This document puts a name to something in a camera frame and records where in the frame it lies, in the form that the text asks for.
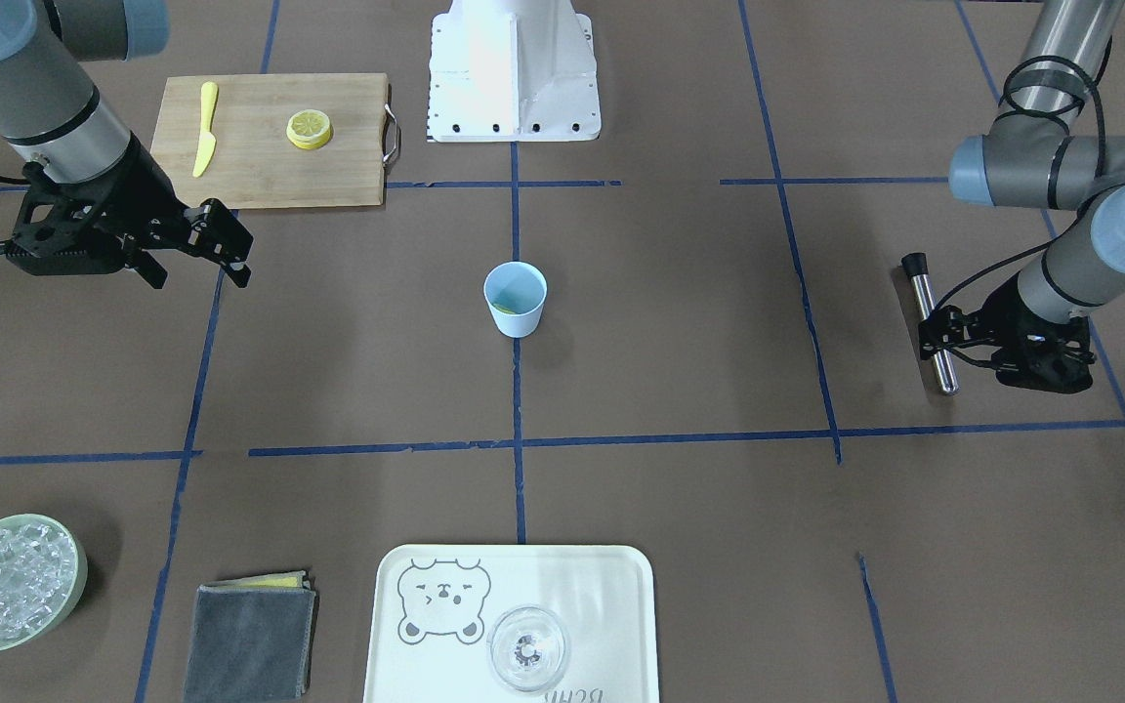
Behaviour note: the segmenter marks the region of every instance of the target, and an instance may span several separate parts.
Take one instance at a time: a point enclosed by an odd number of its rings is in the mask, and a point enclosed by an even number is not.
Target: yellow knife
[[[212,133],[212,119],[215,116],[215,99],[219,96],[219,85],[210,81],[202,84],[202,132],[197,133],[197,157],[194,159],[194,178],[200,177],[215,155],[215,134]]]

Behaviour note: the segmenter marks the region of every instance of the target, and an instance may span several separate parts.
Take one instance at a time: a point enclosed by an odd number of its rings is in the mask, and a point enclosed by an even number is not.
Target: black rubber cap
[[[928,274],[928,255],[922,252],[906,254],[901,258],[901,268],[906,269],[906,276],[914,278]]]

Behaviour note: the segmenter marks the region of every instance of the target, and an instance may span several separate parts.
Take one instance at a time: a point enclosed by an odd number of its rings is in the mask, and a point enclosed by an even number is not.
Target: cutting board handle
[[[393,146],[389,146],[388,151],[380,159],[380,163],[387,166],[397,161],[397,146],[403,142],[403,128],[397,125],[397,115],[394,115],[394,111],[389,110],[388,102],[385,102],[385,112],[388,112],[388,124],[385,125],[385,135],[394,135]]]

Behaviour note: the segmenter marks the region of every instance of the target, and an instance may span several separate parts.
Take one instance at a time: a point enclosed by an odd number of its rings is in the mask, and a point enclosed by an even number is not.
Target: lemon slice
[[[285,136],[299,148],[318,148],[332,138],[332,123],[322,111],[303,110],[289,117]]]

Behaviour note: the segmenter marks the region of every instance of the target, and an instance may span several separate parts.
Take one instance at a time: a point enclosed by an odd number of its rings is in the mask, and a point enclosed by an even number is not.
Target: bear illustration
[[[430,634],[452,634],[462,645],[477,643],[484,637],[480,611],[488,587],[488,571],[480,561],[466,566],[457,560],[420,564],[412,559],[397,579],[397,595],[403,600],[397,637],[406,645],[418,645]]]

